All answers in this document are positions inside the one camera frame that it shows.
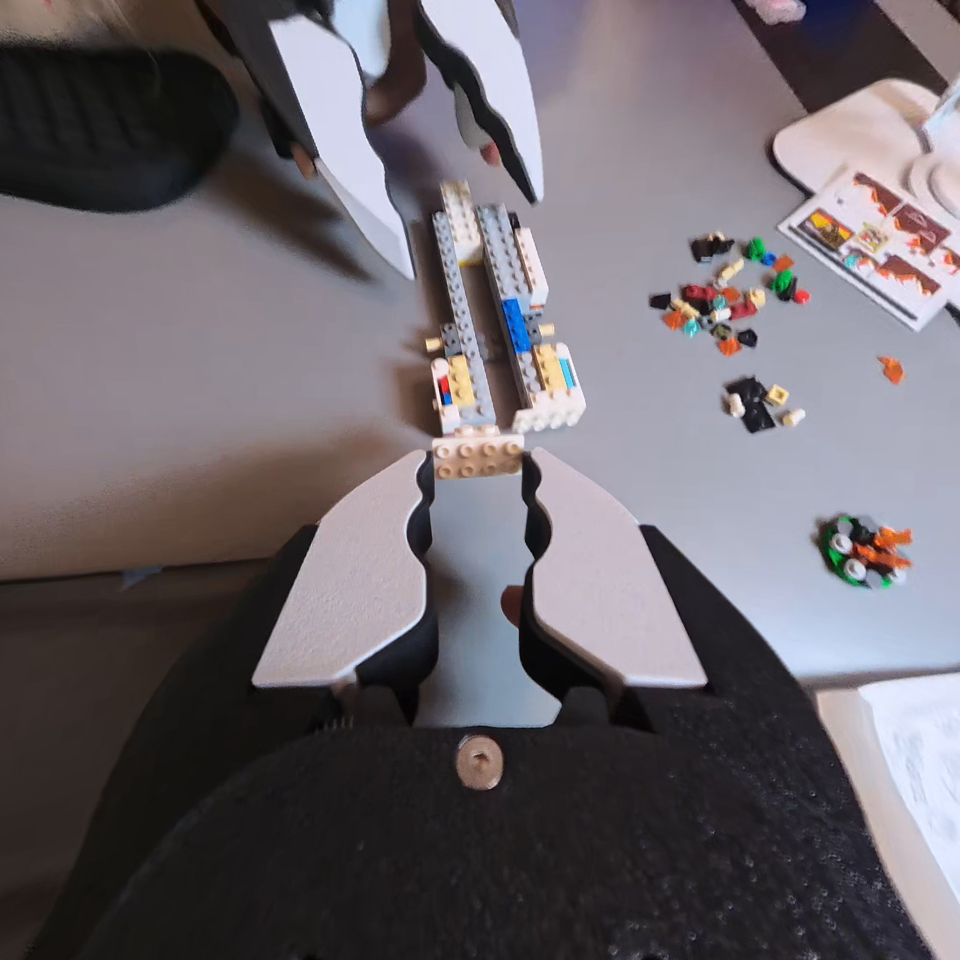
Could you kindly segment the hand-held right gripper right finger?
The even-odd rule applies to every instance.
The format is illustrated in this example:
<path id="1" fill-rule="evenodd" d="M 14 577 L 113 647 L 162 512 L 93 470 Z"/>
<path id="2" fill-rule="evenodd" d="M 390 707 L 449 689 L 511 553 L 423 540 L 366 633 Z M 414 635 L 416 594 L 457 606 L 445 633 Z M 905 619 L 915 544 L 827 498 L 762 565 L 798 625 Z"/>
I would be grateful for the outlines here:
<path id="1" fill-rule="evenodd" d="M 523 457 L 521 664 L 560 704 L 586 690 L 628 723 L 642 690 L 702 693 L 709 679 L 642 524 L 617 498 L 537 447 Z"/>

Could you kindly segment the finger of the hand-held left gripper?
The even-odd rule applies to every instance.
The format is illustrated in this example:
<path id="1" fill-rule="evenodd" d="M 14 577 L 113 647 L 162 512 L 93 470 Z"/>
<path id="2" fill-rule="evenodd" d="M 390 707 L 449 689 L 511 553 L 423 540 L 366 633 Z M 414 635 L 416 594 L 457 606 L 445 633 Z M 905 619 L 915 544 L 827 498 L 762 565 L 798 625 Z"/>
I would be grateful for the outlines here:
<path id="1" fill-rule="evenodd" d="M 271 21 L 270 33 L 312 139 L 307 152 L 318 174 L 380 258 L 413 281 L 406 226 L 367 134 L 366 88 L 354 50 L 304 15 Z"/>
<path id="2" fill-rule="evenodd" d="M 545 197 L 541 132 L 512 2 L 419 1 L 420 46 L 454 96 L 463 143 L 494 146 L 527 201 Z"/>

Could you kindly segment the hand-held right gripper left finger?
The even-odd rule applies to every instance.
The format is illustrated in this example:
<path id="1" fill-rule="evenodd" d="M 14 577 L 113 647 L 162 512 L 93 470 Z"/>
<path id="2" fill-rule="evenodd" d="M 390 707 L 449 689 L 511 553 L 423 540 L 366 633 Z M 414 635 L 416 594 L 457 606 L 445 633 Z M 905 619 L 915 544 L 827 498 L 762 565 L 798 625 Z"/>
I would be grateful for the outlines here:
<path id="1" fill-rule="evenodd" d="M 390 690 L 408 724 L 439 657 L 427 554 L 434 470 L 414 450 L 336 503 L 316 524 L 251 682 L 327 690 L 352 707 Z"/>

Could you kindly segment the tan lego brick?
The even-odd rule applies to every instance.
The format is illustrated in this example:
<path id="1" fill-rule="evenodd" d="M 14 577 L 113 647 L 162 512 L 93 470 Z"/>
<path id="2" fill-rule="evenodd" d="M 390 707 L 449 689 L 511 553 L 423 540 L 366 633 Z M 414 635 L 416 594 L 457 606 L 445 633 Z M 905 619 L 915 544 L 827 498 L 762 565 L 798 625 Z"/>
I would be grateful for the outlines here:
<path id="1" fill-rule="evenodd" d="M 522 469 L 523 454 L 522 435 L 500 434 L 494 426 L 464 427 L 432 441 L 438 481 L 517 474 Z"/>

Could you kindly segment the grey lego model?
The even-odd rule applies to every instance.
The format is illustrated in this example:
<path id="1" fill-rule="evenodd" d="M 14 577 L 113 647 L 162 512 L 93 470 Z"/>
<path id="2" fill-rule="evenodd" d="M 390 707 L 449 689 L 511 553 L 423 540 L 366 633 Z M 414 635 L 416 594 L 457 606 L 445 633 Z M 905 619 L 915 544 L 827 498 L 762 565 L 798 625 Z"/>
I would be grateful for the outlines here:
<path id="1" fill-rule="evenodd" d="M 485 272 L 517 391 L 512 432 L 576 426 L 587 401 L 570 349 L 544 321 L 549 288 L 532 231 L 501 202 L 476 205 L 465 180 L 441 182 L 439 195 L 431 225 L 446 312 L 425 349 L 440 435 L 498 423 L 487 374 L 491 346 L 474 322 L 465 282 L 474 268 Z"/>

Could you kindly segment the black and tan lego cluster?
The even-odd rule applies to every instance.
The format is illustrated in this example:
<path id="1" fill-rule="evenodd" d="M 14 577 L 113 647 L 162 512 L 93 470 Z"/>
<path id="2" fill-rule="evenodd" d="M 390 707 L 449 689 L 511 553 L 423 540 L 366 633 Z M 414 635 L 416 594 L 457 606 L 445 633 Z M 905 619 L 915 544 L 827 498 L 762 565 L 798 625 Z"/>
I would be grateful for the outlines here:
<path id="1" fill-rule="evenodd" d="M 807 417 L 807 411 L 788 408 L 789 391 L 774 383 L 765 385 L 755 376 L 744 376 L 726 384 L 726 414 L 737 419 L 755 435 L 778 426 L 793 428 Z"/>

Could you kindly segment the lego campfire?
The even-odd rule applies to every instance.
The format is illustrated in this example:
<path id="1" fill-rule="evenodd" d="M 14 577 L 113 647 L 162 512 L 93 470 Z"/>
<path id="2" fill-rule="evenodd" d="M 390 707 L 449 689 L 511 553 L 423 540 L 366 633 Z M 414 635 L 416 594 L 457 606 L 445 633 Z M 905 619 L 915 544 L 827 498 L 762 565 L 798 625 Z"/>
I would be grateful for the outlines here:
<path id="1" fill-rule="evenodd" d="M 866 514 L 839 513 L 819 526 L 818 546 L 833 575 L 860 590 L 887 591 L 906 582 L 913 569 L 906 548 L 911 529 L 897 529 Z"/>

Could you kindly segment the pile of small lego pieces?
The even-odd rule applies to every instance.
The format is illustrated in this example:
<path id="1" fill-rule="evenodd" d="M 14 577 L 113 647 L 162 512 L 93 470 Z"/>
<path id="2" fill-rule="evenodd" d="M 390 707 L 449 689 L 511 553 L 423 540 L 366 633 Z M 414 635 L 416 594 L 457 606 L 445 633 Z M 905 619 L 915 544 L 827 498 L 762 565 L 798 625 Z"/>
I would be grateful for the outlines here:
<path id="1" fill-rule="evenodd" d="M 811 303 L 795 261 L 776 253 L 761 235 L 739 240 L 711 231 L 691 238 L 688 247 L 693 263 L 709 274 L 702 282 L 650 294 L 648 306 L 668 330 L 688 339 L 708 337 L 726 357 L 757 347 L 756 319 L 766 306 Z"/>

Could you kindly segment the person's left hand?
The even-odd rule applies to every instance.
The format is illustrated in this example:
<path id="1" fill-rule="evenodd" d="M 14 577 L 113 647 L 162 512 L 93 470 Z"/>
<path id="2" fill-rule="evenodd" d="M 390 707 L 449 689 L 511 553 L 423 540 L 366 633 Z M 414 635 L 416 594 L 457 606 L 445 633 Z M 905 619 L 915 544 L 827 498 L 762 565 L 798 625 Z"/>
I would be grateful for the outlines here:
<path id="1" fill-rule="evenodd" d="M 366 90 L 365 120 L 382 126 L 401 114 L 424 91 L 426 56 L 414 31 L 390 23 L 390 48 L 383 74 Z"/>

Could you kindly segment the black mesh pad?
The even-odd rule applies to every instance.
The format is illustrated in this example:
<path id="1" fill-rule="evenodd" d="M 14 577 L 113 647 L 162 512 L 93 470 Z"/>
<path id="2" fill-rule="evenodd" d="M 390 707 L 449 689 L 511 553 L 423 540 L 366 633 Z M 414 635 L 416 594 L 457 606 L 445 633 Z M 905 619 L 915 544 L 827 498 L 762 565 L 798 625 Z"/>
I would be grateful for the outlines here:
<path id="1" fill-rule="evenodd" d="M 4 45 L 1 193 L 96 213 L 162 208 L 210 174 L 238 120 L 230 83 L 193 54 Z"/>

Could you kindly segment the black leather pad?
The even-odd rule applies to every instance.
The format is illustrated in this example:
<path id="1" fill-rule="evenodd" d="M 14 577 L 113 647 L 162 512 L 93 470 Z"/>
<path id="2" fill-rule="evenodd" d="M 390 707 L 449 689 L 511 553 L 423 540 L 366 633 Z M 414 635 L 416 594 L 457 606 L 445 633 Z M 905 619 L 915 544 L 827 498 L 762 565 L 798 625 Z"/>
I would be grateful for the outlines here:
<path id="1" fill-rule="evenodd" d="M 265 570 L 256 559 L 1 588 L 2 958 L 49 914 L 138 715 Z"/>

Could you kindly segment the white printed paper bag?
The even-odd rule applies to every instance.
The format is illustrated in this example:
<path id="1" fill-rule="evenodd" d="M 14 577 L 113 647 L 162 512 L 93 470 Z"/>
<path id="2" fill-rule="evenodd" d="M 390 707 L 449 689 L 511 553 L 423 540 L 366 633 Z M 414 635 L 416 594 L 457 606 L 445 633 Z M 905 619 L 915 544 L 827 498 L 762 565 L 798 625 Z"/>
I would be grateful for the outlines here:
<path id="1" fill-rule="evenodd" d="M 959 674 L 832 688 L 817 710 L 934 958 L 959 957 Z"/>

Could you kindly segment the white book stand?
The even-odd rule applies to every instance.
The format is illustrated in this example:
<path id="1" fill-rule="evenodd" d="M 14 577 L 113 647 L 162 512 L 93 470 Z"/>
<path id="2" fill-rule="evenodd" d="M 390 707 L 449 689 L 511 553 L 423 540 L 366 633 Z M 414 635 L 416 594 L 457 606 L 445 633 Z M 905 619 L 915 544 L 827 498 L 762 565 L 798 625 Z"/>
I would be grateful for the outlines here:
<path id="1" fill-rule="evenodd" d="M 841 169 L 860 170 L 957 219 L 959 79 L 941 96 L 905 79 L 876 81 L 784 127 L 771 153 L 809 194 Z"/>

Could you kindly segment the sticker sheet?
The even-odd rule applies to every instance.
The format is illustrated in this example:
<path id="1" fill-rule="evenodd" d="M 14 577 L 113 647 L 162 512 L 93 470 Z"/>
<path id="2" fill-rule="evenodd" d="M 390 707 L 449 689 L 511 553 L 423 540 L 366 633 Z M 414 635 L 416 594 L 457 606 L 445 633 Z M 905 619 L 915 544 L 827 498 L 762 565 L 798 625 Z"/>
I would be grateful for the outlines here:
<path id="1" fill-rule="evenodd" d="M 958 218 L 891 178 L 843 165 L 777 230 L 909 330 L 959 306 Z"/>

